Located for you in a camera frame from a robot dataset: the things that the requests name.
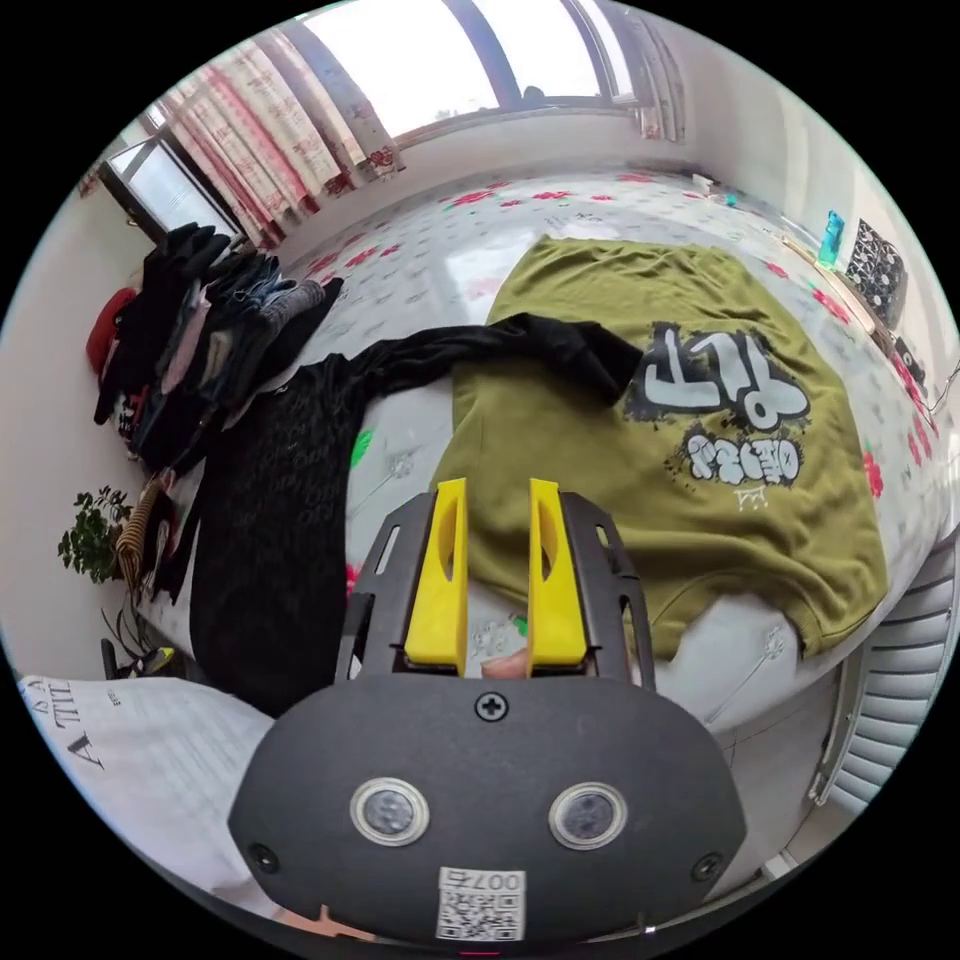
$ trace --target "striped scarf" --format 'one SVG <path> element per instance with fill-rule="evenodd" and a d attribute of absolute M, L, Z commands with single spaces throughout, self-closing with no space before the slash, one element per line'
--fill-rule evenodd
<path fill-rule="evenodd" d="M 120 572 L 127 584 L 131 596 L 136 596 L 140 588 L 140 575 L 143 572 L 143 550 L 150 513 L 163 486 L 157 479 L 151 480 L 144 488 L 140 501 L 134 507 L 130 519 L 124 524 L 117 537 L 115 551 Z"/>

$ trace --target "black shirt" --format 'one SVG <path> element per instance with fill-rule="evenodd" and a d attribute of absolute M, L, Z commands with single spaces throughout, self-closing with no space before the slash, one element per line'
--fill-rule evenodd
<path fill-rule="evenodd" d="M 599 324 L 529 314 L 423 330 L 301 368 L 216 437 L 160 575 L 175 600 L 202 520 L 190 635 L 216 686 L 279 716 L 332 682 L 346 610 L 350 454 L 367 405 L 425 386 L 455 363 L 507 357 L 539 360 L 612 406 L 641 353 Z"/>

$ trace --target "pink curtain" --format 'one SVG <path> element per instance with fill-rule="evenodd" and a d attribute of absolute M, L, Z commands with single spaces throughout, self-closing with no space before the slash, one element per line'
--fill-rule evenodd
<path fill-rule="evenodd" d="M 301 68 L 309 71 L 285 51 L 281 72 L 278 49 L 276 41 L 244 41 L 160 100 L 173 135 L 263 249 L 276 247 L 330 198 L 369 179 L 360 169 L 369 163 L 359 138 L 353 150 L 344 142 L 352 127 L 337 115 L 333 99 L 323 96 L 319 81 L 311 89 L 306 77 L 298 79 Z M 395 144 L 385 146 L 392 162 L 378 166 L 373 179 L 399 169 Z"/>

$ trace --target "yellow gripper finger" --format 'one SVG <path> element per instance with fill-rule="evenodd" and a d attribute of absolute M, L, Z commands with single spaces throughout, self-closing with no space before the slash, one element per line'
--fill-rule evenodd
<path fill-rule="evenodd" d="M 437 498 L 404 653 L 413 664 L 467 665 L 467 482 L 437 485 Z"/>
<path fill-rule="evenodd" d="M 567 542 L 560 489 L 530 481 L 530 590 L 527 670 L 576 667 L 587 654 L 573 555 Z"/>

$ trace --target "blue bottle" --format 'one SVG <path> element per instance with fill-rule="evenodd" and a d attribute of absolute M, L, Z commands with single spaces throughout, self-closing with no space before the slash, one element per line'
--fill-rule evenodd
<path fill-rule="evenodd" d="M 843 237 L 843 217 L 831 210 L 827 214 L 827 229 L 823 233 L 823 242 L 817 254 L 817 263 L 828 270 L 833 270 L 840 253 L 840 240 Z"/>

